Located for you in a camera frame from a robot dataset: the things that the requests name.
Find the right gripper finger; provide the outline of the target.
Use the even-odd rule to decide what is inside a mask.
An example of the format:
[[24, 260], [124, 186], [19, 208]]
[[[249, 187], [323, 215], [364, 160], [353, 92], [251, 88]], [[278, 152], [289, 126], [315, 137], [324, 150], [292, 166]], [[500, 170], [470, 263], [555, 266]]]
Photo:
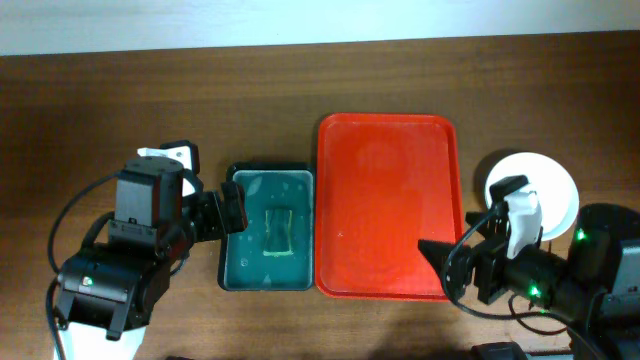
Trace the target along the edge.
[[445, 282], [448, 282], [448, 279], [447, 275], [443, 273], [443, 269], [453, 248], [454, 245], [449, 243], [424, 239], [418, 241], [418, 250], [436, 272], [440, 280]]
[[500, 223], [499, 216], [493, 211], [467, 212], [465, 222], [470, 226], [478, 224], [479, 230], [495, 230]]

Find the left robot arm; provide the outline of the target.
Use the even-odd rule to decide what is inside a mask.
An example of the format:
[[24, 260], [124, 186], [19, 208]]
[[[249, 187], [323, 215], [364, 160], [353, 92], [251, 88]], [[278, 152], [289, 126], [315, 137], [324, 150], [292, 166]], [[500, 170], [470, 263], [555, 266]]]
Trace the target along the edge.
[[158, 156], [132, 158], [112, 176], [114, 210], [94, 221], [47, 290], [47, 321], [60, 359], [66, 356], [61, 333], [74, 323], [105, 330], [108, 341], [146, 327], [195, 244], [248, 226], [245, 191], [234, 181], [184, 195], [183, 182], [195, 173]]

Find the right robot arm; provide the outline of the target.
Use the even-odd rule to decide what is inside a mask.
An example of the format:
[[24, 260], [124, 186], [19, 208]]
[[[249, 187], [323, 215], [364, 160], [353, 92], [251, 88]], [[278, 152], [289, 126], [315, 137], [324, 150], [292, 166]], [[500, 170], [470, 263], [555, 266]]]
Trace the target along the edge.
[[[421, 240], [418, 249], [441, 282], [446, 298], [463, 312], [496, 321], [550, 318], [562, 323], [577, 359], [636, 359], [639, 356], [639, 214], [595, 203], [582, 207], [567, 257], [525, 246], [507, 256], [508, 222], [499, 207], [471, 212], [467, 236], [474, 247]], [[528, 312], [480, 312], [461, 303], [468, 285], [490, 305], [505, 293], [531, 304]]]

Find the white plate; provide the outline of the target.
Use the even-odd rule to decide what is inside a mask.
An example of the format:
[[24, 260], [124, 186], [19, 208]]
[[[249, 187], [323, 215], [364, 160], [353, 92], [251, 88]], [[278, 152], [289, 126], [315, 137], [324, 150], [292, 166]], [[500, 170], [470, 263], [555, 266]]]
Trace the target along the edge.
[[551, 241], [571, 228], [579, 211], [579, 193], [569, 172], [556, 160], [533, 152], [517, 152], [490, 167], [484, 183], [485, 203], [492, 205], [490, 186], [507, 176], [525, 175], [537, 192], [542, 210], [542, 241]]

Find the green yellow sponge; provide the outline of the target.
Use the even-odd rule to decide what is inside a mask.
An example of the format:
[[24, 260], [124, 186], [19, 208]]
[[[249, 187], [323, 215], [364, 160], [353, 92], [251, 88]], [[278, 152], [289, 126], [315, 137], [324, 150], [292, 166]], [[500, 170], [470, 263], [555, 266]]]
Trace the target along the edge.
[[288, 208], [272, 208], [265, 213], [266, 238], [263, 255], [269, 257], [289, 256], [292, 246], [293, 211]]

